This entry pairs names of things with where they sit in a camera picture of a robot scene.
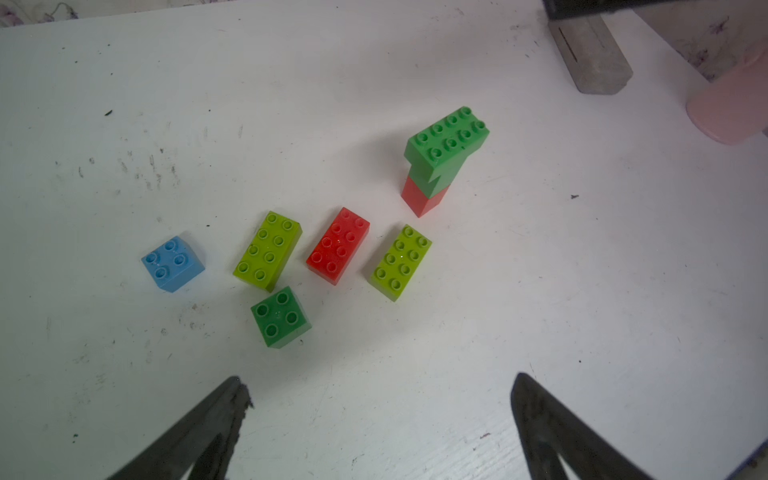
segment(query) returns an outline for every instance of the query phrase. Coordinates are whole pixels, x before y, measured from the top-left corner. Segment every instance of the toy building block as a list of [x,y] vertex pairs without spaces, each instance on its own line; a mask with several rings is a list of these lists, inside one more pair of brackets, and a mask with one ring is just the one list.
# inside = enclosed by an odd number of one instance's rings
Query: toy building block
[[440,200],[445,196],[445,192],[448,191],[448,187],[443,188],[440,193],[432,198],[427,197],[424,193],[413,183],[411,177],[406,179],[406,185],[402,189],[402,199],[406,201],[413,213],[417,217],[429,212],[431,209],[438,206]]
[[463,164],[464,161],[462,160],[461,163],[456,164],[449,172],[446,172],[432,181],[428,181],[427,177],[420,175],[418,171],[415,171],[414,167],[411,167],[408,176],[411,177],[413,183],[416,184],[419,190],[421,190],[427,198],[432,198],[453,183],[453,180],[456,179],[456,175],[458,175],[458,170]]
[[205,270],[192,249],[181,238],[173,237],[162,247],[141,259],[154,282],[167,292],[175,292]]
[[306,265],[336,285],[370,227],[368,220],[342,207],[315,250],[306,259]]
[[487,136],[485,122],[478,120],[469,107],[459,108],[408,139],[405,156],[411,164],[410,175],[417,174],[427,182],[442,175],[452,176],[445,184],[450,185],[466,158],[482,146]]
[[266,346],[279,349],[312,328],[289,286],[250,308]]
[[233,275],[271,292],[301,237],[301,225],[270,211]]
[[371,285],[391,301],[396,301],[431,245],[432,241],[406,225],[373,271]]

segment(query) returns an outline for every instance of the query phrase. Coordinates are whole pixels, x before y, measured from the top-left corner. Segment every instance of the blue brick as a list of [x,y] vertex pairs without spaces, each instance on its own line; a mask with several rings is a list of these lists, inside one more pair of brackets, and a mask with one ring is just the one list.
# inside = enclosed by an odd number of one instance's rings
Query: blue brick
[[175,292],[205,270],[192,249],[181,238],[173,237],[141,261],[154,282],[167,292]]

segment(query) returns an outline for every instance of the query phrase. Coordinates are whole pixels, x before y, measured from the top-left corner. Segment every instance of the pink cup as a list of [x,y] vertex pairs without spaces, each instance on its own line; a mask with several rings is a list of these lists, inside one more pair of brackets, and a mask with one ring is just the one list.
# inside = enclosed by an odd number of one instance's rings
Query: pink cup
[[686,110],[699,130],[726,145],[768,127],[768,37],[752,44],[739,63],[692,98]]

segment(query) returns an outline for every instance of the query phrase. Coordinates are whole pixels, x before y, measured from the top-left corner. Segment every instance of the gray block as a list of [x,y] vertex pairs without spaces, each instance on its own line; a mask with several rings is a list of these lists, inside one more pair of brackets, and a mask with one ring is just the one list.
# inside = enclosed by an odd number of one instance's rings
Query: gray block
[[581,93],[613,95],[632,78],[632,67],[600,15],[549,22],[549,31]]

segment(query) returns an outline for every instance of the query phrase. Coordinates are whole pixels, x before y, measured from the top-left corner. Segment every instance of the table surface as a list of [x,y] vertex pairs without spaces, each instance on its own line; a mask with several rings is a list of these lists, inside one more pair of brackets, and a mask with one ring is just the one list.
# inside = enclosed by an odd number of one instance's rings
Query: table surface
[[[535,0],[0,30],[9,478],[103,478],[229,375],[255,405],[230,478],[527,478],[520,371],[652,476],[723,478],[768,434],[768,139],[703,136],[705,80],[606,21],[634,69],[611,97]],[[462,105],[491,134],[416,219],[406,139]],[[330,286],[303,261],[341,206],[371,231]],[[302,225],[278,287],[313,324],[281,350],[231,273],[268,210]],[[392,303],[366,278],[406,222],[434,245]],[[177,234],[206,271],[169,294],[140,258]]]

